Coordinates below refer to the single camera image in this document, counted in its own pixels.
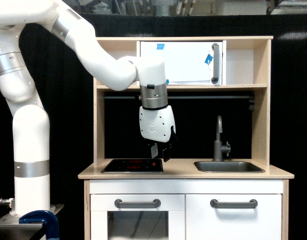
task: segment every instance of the oven door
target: oven door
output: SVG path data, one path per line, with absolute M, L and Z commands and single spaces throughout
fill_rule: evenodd
M 184 240 L 183 194 L 92 194 L 91 240 Z

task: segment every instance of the gray handle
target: gray handle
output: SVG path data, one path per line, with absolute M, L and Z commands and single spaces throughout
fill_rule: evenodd
M 114 205 L 118 209 L 156 209 L 161 204 L 162 202 L 159 199 L 152 202 L 123 202 L 121 199 L 114 201 Z
M 257 200 L 251 199 L 249 202 L 218 202 L 216 199 L 210 201 L 210 206 L 215 209 L 255 209 Z
M 220 52 L 217 43 L 214 43 L 211 47 L 213 50 L 213 77 L 211 78 L 211 82 L 216 84 L 219 80 Z

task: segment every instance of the toy kitchen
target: toy kitchen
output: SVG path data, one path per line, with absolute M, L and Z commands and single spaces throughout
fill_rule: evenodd
M 94 79 L 85 240 L 288 239 L 294 175 L 270 165 L 272 39 L 97 38 L 115 59 L 164 58 L 175 129 L 172 142 L 144 139 L 139 83 Z

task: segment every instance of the oven window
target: oven window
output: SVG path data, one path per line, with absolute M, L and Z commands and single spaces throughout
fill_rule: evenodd
M 168 240 L 168 211 L 108 211 L 108 240 Z

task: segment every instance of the microwave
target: microwave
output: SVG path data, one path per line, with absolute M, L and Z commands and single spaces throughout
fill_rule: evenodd
M 225 85 L 226 41 L 141 41 L 140 57 L 164 60 L 167 85 Z

